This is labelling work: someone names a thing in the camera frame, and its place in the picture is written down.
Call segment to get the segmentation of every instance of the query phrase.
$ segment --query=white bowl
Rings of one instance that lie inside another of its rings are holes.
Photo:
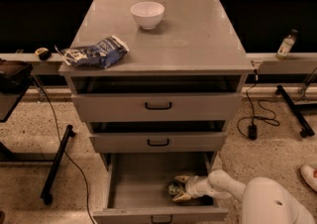
[[[161,21],[164,7],[157,2],[145,1],[131,7],[135,21],[145,30],[151,30]]]

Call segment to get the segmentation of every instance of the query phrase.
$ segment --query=white shoe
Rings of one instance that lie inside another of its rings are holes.
[[[317,192],[317,169],[309,165],[303,165],[300,172],[307,184]]]

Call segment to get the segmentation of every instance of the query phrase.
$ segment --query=gray tabletop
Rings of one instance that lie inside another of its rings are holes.
[[[130,8],[141,1],[165,7],[153,30],[143,30]],[[250,61],[219,0],[94,0],[73,47],[94,45],[116,35],[130,51],[97,73],[214,72],[248,73]],[[63,64],[61,74],[91,71]]]

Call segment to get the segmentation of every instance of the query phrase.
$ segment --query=drawer handle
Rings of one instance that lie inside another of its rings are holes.
[[[166,143],[161,143],[161,144],[151,143],[151,140],[148,139],[148,146],[150,146],[150,147],[166,147],[168,145],[169,145],[169,139],[166,139]]]
[[[172,223],[172,215],[151,216],[151,221],[153,224],[169,224]]]
[[[153,105],[150,105],[148,102],[145,103],[145,107],[146,109],[149,109],[149,110],[167,110],[167,109],[171,109],[171,102],[168,102],[168,106],[153,106]]]

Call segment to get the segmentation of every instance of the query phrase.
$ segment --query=drawer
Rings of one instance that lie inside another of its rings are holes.
[[[113,154],[105,208],[94,212],[99,224],[153,224],[221,221],[228,211],[211,197],[172,202],[168,184],[177,175],[207,175],[204,153]]]
[[[238,93],[73,95],[83,122],[229,120],[236,114]]]
[[[106,133],[89,138],[96,153],[216,152],[226,133]]]

